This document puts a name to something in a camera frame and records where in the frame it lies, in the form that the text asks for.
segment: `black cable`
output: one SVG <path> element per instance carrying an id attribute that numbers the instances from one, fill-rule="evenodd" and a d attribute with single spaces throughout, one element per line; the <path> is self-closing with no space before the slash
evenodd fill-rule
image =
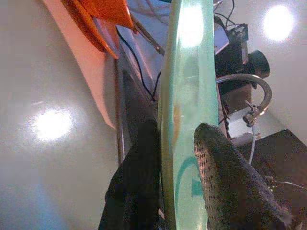
<path id="1" fill-rule="evenodd" d="M 226 24 L 227 24 L 227 21 L 230 21 L 233 25 L 235 25 L 235 23 L 234 23 L 233 21 L 231 21 L 229 18 L 227 18 L 225 15 L 223 15 L 223 14 L 221 14 L 221 13 L 215 13 L 215 12 L 214 12 L 214 14 L 220 15 L 220 16 L 222 16 L 223 18 L 225 18 L 225 19 L 226 19 Z"/>
<path id="2" fill-rule="evenodd" d="M 142 84 L 143 84 L 143 87 L 145 88 L 145 90 L 148 92 L 148 94 L 151 96 L 152 100 L 155 101 L 152 93 L 149 91 L 149 89 L 146 87 L 145 85 L 145 82 L 144 82 L 144 78 L 143 78 L 143 74 L 142 74 L 142 69 L 141 69 L 141 66 L 140 66 L 140 63 L 139 63 L 139 60 L 135 54 L 135 52 L 133 51 L 132 47 L 129 45 L 129 43 L 122 37 L 122 35 L 120 34 L 120 32 L 118 31 L 118 29 L 116 28 L 116 31 L 117 31 L 117 34 L 119 35 L 120 39 L 126 44 L 126 46 L 129 48 L 129 50 L 131 51 L 131 53 L 133 54 L 135 60 L 136 60 L 136 63 L 138 64 L 138 67 L 139 67 L 139 71 L 140 71 L 140 76 L 141 76 L 141 81 L 142 81 Z"/>
<path id="3" fill-rule="evenodd" d="M 155 80 L 155 86 L 154 86 L 154 90 L 153 90 L 153 97 L 155 95 L 155 92 L 157 91 L 157 87 L 158 87 L 158 82 L 159 82 L 159 78 L 161 76 L 161 71 L 159 72 L 157 79 Z"/>
<path id="4" fill-rule="evenodd" d="M 230 17 L 232 15 L 232 12 L 234 11 L 234 8 L 235 8 L 235 0 L 232 0 L 232 9 L 231 9 L 231 11 L 230 11 L 230 13 L 228 15 L 228 19 L 226 21 L 226 25 L 225 25 L 226 27 L 227 27 L 228 21 L 230 21 Z"/>

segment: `white wall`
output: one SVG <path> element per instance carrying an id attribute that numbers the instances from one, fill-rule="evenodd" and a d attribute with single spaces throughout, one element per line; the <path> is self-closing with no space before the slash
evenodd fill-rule
<path id="1" fill-rule="evenodd" d="M 306 103 L 306 41 L 307 4 L 297 0 L 245 0 L 235 1 L 231 19 L 236 23 L 247 23 L 249 31 L 248 49 L 258 49 L 267 57 L 271 75 L 266 81 L 272 88 L 273 100 L 269 111 L 307 144 Z M 284 5 L 294 16 L 294 28 L 290 36 L 281 42 L 269 40 L 263 30 L 266 12 L 275 5 Z M 228 15 L 231 0 L 224 0 L 216 12 Z M 262 93 L 253 98 L 259 102 Z"/>
<path id="2" fill-rule="evenodd" d="M 39 0 L 2 1 L 0 28 L 0 229 L 97 229 L 118 166 L 113 59 L 81 42 L 92 63 L 81 71 Z M 96 97 L 107 119 L 83 74 L 104 77 Z M 53 109 L 70 113 L 71 129 L 41 140 L 35 121 Z"/>

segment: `green glass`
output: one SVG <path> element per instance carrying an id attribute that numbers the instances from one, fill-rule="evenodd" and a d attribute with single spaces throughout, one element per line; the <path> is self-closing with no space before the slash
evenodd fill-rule
<path id="1" fill-rule="evenodd" d="M 204 230 L 207 213 L 193 136 L 201 122 L 218 125 L 213 1 L 171 4 L 159 100 L 165 216 L 171 230 Z"/>

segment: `curved metal tube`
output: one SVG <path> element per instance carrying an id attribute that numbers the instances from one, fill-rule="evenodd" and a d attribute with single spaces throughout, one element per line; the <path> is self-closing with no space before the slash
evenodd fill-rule
<path id="1" fill-rule="evenodd" d="M 216 83 L 219 84 L 225 81 L 233 81 L 233 80 L 250 81 L 260 85 L 263 88 L 264 98 L 261 104 L 259 106 L 249 105 L 251 111 L 249 111 L 247 114 L 243 116 L 243 120 L 246 122 L 247 126 L 252 127 L 255 124 L 255 120 L 257 119 L 257 117 L 263 115 L 265 110 L 269 107 L 269 104 L 272 100 L 272 90 L 268 85 L 268 83 L 263 79 L 261 79 L 260 77 L 246 73 L 226 75 L 218 78 L 216 80 Z"/>

